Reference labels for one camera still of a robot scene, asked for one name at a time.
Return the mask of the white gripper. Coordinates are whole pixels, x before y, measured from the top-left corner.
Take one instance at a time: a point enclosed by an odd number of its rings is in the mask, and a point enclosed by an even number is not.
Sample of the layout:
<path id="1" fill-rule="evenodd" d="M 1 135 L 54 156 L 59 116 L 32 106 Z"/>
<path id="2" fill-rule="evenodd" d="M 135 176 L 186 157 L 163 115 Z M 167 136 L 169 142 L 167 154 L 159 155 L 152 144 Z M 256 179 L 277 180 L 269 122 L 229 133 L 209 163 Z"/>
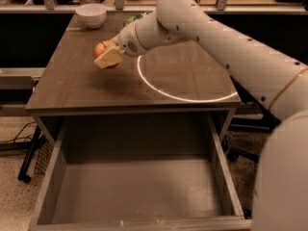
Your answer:
<path id="1" fill-rule="evenodd" d="M 149 23 L 136 20 L 126 25 L 111 41 L 118 43 L 121 49 L 132 57 L 146 53 L 148 48 Z M 123 55 L 118 46 L 104 47 L 100 44 L 94 49 L 94 63 L 100 68 L 114 67 L 123 61 Z"/>

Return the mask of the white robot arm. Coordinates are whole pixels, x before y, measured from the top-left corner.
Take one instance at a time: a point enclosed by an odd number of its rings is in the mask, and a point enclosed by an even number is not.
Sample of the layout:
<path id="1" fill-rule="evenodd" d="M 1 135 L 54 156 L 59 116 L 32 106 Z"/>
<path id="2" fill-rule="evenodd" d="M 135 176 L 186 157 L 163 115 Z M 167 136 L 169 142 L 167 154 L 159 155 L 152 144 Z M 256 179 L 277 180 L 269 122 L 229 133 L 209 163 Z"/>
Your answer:
<path id="1" fill-rule="evenodd" d="M 156 9 L 98 43 L 100 67 L 193 40 L 277 119 L 258 164 L 251 231 L 308 231 L 308 66 L 212 19 L 194 0 Z"/>

